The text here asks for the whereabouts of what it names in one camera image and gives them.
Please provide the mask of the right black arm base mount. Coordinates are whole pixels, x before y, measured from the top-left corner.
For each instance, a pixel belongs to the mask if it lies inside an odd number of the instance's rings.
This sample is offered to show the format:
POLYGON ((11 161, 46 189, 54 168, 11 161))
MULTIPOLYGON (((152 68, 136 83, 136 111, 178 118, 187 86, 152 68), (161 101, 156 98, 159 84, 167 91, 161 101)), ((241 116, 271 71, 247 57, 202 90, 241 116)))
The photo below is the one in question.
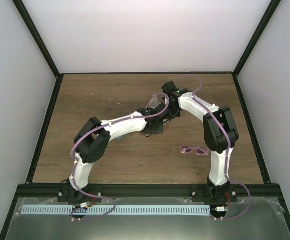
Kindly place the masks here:
POLYGON ((233 188, 230 184, 214 186, 213 184, 193 185, 190 189, 192 200, 205 204, 224 204, 229 197, 230 202, 237 202, 237 198, 232 195, 233 188))

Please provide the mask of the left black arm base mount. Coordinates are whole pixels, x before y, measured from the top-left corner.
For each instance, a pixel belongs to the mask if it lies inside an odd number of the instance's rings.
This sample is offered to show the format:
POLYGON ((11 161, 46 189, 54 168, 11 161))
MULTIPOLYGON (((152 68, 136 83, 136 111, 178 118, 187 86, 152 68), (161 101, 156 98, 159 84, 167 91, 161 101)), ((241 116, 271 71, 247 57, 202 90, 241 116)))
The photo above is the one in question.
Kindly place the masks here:
POLYGON ((81 204, 84 202, 99 203, 100 201, 101 200, 99 198, 86 196, 81 192, 73 189, 72 186, 70 185, 69 179, 65 179, 62 182, 60 182, 60 188, 57 197, 58 203, 67 203, 73 205, 73 204, 81 204))

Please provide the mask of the pink glasses case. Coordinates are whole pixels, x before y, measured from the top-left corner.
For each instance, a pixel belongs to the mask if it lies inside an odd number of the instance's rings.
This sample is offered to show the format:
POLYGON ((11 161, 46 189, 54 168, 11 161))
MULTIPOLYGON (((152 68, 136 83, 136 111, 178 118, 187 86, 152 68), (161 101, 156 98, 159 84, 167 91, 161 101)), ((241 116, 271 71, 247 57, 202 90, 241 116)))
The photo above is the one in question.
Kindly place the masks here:
POLYGON ((161 93, 154 94, 146 105, 146 108, 156 108, 160 104, 165 103, 165 96, 161 93))

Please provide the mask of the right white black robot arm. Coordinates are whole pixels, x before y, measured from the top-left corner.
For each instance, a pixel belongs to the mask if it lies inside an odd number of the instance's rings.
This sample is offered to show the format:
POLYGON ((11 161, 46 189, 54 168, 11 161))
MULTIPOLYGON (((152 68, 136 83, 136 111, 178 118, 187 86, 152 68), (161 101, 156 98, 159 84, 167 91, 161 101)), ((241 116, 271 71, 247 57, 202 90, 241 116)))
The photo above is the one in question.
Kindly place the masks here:
POLYGON ((187 111, 203 123, 205 145, 210 150, 211 165, 207 178, 207 195, 214 202, 221 200, 229 190, 229 163, 239 139, 233 114, 228 107, 218 107, 198 98, 188 89, 163 89, 169 97, 172 110, 187 111))

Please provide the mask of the purple frame sunglasses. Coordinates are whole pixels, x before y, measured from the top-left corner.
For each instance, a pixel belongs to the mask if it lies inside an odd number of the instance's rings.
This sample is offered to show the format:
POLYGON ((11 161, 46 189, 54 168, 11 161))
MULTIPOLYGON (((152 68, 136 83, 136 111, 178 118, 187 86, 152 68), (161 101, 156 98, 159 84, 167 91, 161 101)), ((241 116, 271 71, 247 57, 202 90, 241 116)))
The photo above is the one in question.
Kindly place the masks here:
POLYGON ((198 156, 208 156, 209 149, 203 147, 189 146, 189 145, 181 145, 180 146, 181 154, 191 154, 195 153, 198 156))

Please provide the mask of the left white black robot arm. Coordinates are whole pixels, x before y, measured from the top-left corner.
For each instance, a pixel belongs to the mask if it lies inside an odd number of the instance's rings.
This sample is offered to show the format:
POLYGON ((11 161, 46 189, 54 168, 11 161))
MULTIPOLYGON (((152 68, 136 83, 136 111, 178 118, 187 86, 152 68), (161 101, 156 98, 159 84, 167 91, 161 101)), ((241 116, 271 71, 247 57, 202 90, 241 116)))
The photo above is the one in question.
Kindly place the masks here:
POLYGON ((139 132, 150 136, 163 133, 163 125, 171 111, 159 103, 155 107, 140 108, 131 114, 111 120, 90 118, 74 138, 70 156, 74 166, 69 176, 69 196, 76 202, 87 196, 86 186, 92 166, 102 158, 109 142, 121 136, 139 132))

